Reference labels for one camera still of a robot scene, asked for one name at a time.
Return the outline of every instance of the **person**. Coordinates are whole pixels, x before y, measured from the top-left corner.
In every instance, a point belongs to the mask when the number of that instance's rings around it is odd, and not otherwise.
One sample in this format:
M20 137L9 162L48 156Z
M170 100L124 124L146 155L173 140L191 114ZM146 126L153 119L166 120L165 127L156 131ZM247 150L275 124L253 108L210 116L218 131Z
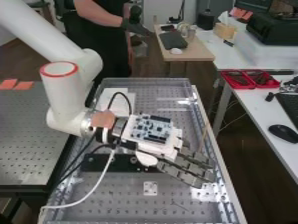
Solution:
M74 8L64 16L69 38L81 48L93 49L101 56L104 67L94 82L106 77L129 77L133 50L129 32L144 36L149 31L129 21L129 0L66 0Z

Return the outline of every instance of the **computer mouse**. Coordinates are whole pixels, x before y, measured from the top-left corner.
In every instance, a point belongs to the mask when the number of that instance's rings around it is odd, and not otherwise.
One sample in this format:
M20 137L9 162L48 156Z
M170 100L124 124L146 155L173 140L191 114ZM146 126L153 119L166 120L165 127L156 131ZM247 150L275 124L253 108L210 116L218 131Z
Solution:
M178 49L178 48L172 48L170 49L170 54L182 54L182 53L183 53L182 50Z
M294 144L298 143L298 134L287 126L281 124L273 125L269 127L269 131L271 132L271 134L274 134L277 137L286 140L287 142L291 142Z

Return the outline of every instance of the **orange object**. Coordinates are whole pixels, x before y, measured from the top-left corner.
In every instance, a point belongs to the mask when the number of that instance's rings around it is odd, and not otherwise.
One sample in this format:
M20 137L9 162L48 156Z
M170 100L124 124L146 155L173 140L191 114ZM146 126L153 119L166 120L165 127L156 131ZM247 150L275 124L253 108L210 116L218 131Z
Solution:
M8 79L4 80L3 83L0 84L0 90L9 90L13 88L16 85L17 79Z
M234 17L237 17L237 18L242 18L243 17L243 15L245 15L245 13L246 13L246 10L242 10L242 9L235 9L235 12L234 12Z
M253 12L247 12L247 13L243 15L242 19L249 20L250 17L251 17L251 15L253 15Z
M231 15L231 16L235 16L235 11L237 11L237 9L238 9L238 8L234 7L234 8L230 10L230 15Z
M33 82L19 82L13 90L29 90L33 86Z

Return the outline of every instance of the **keyboard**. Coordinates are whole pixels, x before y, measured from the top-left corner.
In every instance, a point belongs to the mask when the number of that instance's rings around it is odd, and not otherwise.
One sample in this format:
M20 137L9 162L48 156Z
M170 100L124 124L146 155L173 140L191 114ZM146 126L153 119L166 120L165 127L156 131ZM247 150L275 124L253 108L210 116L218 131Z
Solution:
M275 97L298 129L298 95L278 93Z
M160 38L166 50L172 48L185 49L187 47L187 42L178 31L162 33Z

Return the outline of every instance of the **circuit board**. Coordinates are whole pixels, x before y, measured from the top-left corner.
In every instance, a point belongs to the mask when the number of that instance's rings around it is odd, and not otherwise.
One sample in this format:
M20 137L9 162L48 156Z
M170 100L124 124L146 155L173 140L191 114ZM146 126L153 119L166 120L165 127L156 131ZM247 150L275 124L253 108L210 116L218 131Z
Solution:
M173 122L169 118L141 114L136 119L132 138L165 144L170 136Z

